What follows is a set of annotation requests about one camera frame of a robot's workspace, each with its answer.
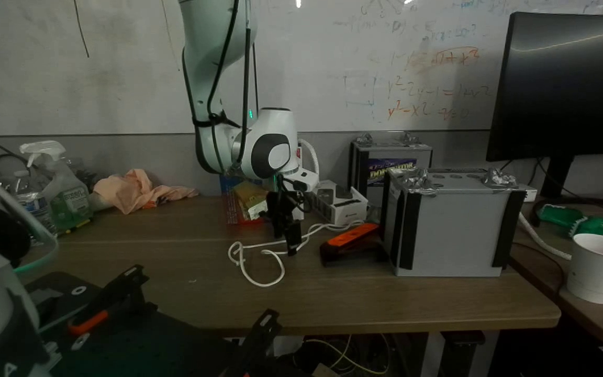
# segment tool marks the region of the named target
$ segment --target whiteboard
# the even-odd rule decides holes
[[[260,105],[292,108],[301,131],[487,130],[509,15],[603,13],[603,0],[251,6]],[[193,131],[183,44],[176,0],[0,0],[0,134]],[[241,120],[238,62],[220,98]]]

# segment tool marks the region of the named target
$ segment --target box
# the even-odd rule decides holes
[[[432,146],[420,145],[412,134],[371,134],[350,145],[348,187],[368,199],[368,218],[381,218],[384,178],[389,168],[426,172]]]
[[[384,248],[398,277],[499,277],[525,188],[483,172],[388,173]]]
[[[321,182],[318,193],[309,196],[309,210],[330,225],[355,225],[366,219],[366,196],[359,194],[354,187],[348,196],[337,196],[333,182]]]

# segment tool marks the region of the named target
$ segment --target green object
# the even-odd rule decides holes
[[[542,205],[540,211],[537,211],[537,218],[542,222],[558,225],[569,237],[575,235],[575,232],[603,235],[603,218],[583,216],[575,208]]]

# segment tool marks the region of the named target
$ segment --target monitor stand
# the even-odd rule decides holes
[[[546,178],[544,187],[540,188],[540,199],[533,201],[532,211],[530,211],[530,223],[537,225],[537,210],[546,202],[567,202],[567,199],[562,194],[569,168],[572,168],[573,155],[556,155],[550,157],[548,168],[546,168]]]

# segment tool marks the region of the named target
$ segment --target clamp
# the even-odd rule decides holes
[[[142,266],[133,264],[120,277],[114,277],[102,290],[96,292],[96,298],[69,322],[69,333],[73,334],[85,334],[93,333],[96,326],[101,326],[107,321],[114,321],[133,311],[140,311],[145,308],[153,308],[153,303],[147,303],[142,298],[142,282],[147,282],[149,277],[142,274]]]

